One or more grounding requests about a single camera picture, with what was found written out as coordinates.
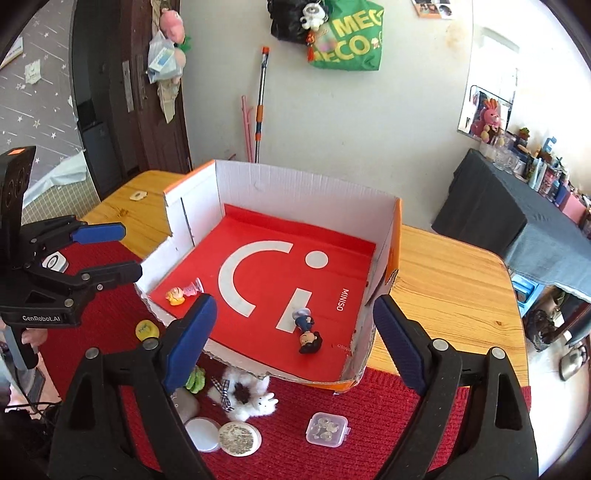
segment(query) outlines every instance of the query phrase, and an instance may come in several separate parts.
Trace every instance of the gray tablecloth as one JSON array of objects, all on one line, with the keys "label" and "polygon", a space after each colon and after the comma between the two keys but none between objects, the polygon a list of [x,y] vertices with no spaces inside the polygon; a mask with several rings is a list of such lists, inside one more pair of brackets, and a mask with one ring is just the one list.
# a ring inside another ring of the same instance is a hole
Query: gray tablecloth
[{"label": "gray tablecloth", "polygon": [[496,253],[532,280],[591,299],[591,242],[551,202],[474,149],[454,172],[433,229]]}]

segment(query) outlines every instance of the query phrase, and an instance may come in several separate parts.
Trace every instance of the red carpet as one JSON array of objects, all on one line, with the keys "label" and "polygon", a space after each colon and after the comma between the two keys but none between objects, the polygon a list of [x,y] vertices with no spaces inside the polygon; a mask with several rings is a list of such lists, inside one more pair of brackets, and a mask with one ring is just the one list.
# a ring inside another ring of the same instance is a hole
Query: red carpet
[{"label": "red carpet", "polygon": [[[74,244],[63,254],[70,263],[69,274],[91,265],[136,258],[119,243],[91,247]],[[62,397],[87,348],[97,346],[104,353],[134,348],[138,344],[134,334],[136,323],[150,317],[134,287],[124,286],[97,295],[86,309],[80,328],[50,332],[41,353]],[[206,368],[208,376],[218,376],[223,369],[221,364],[209,358],[202,357],[199,363]],[[257,453],[246,458],[230,457],[221,451],[203,454],[207,465],[219,480],[372,479],[400,438],[418,401],[418,396],[406,388],[399,377],[371,369],[366,370],[357,387],[342,395],[332,395],[328,391],[277,379],[271,380],[269,390],[275,392],[279,399],[277,411],[270,417],[249,421],[262,434],[262,446]],[[523,392],[530,405],[530,388],[524,388]],[[129,389],[124,393],[128,421],[138,454],[146,465],[156,467],[132,395]],[[466,397],[467,389],[460,389],[432,465],[434,468],[444,464],[452,451]],[[225,422],[221,409],[213,405],[204,392],[198,398],[202,406],[200,415],[220,424]],[[308,421],[317,411],[343,415],[349,419],[351,433],[341,447],[329,449],[306,442],[304,434]]]}]

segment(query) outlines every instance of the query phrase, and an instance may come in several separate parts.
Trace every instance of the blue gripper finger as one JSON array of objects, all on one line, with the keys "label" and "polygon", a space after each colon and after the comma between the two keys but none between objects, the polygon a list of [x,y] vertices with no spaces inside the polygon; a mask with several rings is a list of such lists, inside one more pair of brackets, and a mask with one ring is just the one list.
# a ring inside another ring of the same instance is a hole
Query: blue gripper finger
[{"label": "blue gripper finger", "polygon": [[187,383],[205,342],[211,335],[216,318],[215,299],[201,294],[187,314],[166,329],[161,361],[166,365],[162,386],[167,393],[171,394]]},{"label": "blue gripper finger", "polygon": [[83,245],[113,242],[123,240],[124,237],[125,225],[123,223],[85,225],[72,233],[72,240]]},{"label": "blue gripper finger", "polygon": [[427,391],[423,357],[396,318],[390,303],[393,303],[393,300],[387,295],[376,299],[374,303],[375,326],[404,384],[422,396]]}]

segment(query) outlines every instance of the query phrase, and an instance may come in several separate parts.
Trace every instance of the star-patterned wall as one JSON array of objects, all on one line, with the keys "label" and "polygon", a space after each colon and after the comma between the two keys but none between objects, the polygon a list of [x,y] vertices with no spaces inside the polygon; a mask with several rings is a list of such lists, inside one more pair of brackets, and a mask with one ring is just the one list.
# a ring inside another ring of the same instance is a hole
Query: star-patterned wall
[{"label": "star-patterned wall", "polygon": [[[73,0],[50,0],[22,31],[23,53],[0,70],[0,151],[36,145],[31,184],[82,150],[70,89]],[[41,79],[25,81],[39,60]]]}]

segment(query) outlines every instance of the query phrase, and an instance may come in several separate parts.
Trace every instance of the black bag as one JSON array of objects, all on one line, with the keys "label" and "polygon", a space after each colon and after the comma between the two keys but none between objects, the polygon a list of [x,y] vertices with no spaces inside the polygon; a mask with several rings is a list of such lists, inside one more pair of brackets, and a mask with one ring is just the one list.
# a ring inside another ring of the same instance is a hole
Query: black bag
[{"label": "black bag", "polygon": [[273,20],[271,35],[277,40],[306,45],[308,30],[301,26],[300,18],[304,14],[304,7],[310,2],[311,0],[267,0],[267,10]]}]

